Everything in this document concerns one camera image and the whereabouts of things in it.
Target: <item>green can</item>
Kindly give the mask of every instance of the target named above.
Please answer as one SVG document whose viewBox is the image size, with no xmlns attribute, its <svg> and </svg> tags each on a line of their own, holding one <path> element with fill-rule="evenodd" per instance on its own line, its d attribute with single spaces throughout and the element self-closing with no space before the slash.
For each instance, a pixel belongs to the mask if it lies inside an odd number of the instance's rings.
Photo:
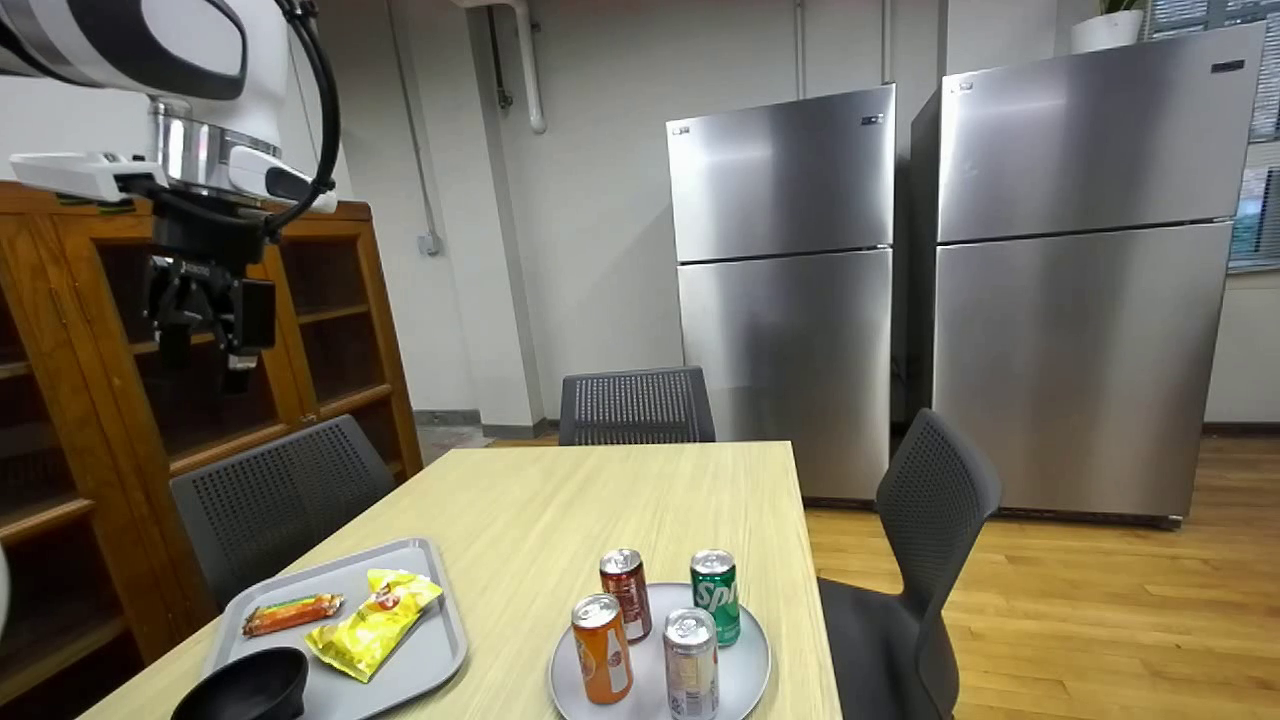
<svg viewBox="0 0 1280 720">
<path fill-rule="evenodd" d="M 687 564 L 693 607 L 714 622 L 714 647 L 730 647 L 740 637 L 744 607 L 737 600 L 737 562 L 722 550 L 693 552 Z"/>
</svg>

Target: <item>refrigerator door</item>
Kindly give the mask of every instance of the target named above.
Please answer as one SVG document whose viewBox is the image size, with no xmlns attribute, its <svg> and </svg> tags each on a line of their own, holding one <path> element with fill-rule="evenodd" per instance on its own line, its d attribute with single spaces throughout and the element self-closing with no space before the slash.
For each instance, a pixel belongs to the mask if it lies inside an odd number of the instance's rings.
<svg viewBox="0 0 1280 720">
<path fill-rule="evenodd" d="M 673 121 L 681 260 L 887 245 L 893 135 L 893 89 Z"/>
<path fill-rule="evenodd" d="M 1262 28 L 959 73 L 941 89 L 941 242 L 1226 222 Z"/>
<path fill-rule="evenodd" d="M 802 496 L 873 501 L 887 470 L 887 276 L 887 248 L 681 267 L 714 436 L 796 441 Z"/>
<path fill-rule="evenodd" d="M 1001 507 L 1182 518 L 1230 226 L 949 245 L 937 407 Z"/>
</svg>

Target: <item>chair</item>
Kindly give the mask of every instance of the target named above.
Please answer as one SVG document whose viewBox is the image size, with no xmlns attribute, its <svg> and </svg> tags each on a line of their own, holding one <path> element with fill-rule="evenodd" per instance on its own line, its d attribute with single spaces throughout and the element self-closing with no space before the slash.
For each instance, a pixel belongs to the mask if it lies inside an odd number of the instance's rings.
<svg viewBox="0 0 1280 720">
<path fill-rule="evenodd" d="M 964 436 L 921 412 L 875 489 L 902 592 L 818 579 L 840 709 L 851 720 L 941 720 L 959 697 L 944 603 L 994 512 L 1001 485 Z"/>
<path fill-rule="evenodd" d="M 173 479 L 206 600 L 280 571 L 392 489 L 353 416 L 335 416 Z"/>
<path fill-rule="evenodd" d="M 559 446 L 714 441 L 700 370 L 562 377 Z"/>
</svg>

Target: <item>table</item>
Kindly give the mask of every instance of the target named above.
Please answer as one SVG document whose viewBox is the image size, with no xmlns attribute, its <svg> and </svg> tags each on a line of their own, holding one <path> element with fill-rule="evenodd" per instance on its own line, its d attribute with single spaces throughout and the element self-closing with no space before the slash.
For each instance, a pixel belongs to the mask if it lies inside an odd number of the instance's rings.
<svg viewBox="0 0 1280 720">
<path fill-rule="evenodd" d="M 755 717 L 840 717 L 793 446 L 459 448 L 400 485 L 293 568 L 431 535 L 473 637 L 459 679 L 394 717 L 556 717 L 548 658 L 603 545 L 637 545 L 647 586 L 687 579 L 722 545 L 770 646 Z M 206 671 L 219 622 L 88 717 L 167 717 Z"/>
</svg>

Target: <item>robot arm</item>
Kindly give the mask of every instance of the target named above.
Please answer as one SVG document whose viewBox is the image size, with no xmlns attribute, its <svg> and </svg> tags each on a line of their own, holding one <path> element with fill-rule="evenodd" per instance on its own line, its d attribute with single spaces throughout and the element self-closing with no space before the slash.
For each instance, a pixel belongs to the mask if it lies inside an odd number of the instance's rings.
<svg viewBox="0 0 1280 720">
<path fill-rule="evenodd" d="M 330 187 L 340 113 L 313 16 L 313 0 L 0 0 L 0 73 L 153 97 L 149 156 L 11 156 L 15 179 L 83 200 L 149 196 L 167 254 L 149 271 L 160 346 L 210 329 L 226 370 L 272 346 L 272 298 L 244 267 Z M 293 36 L 318 89 L 314 177 L 280 164 Z"/>
</svg>

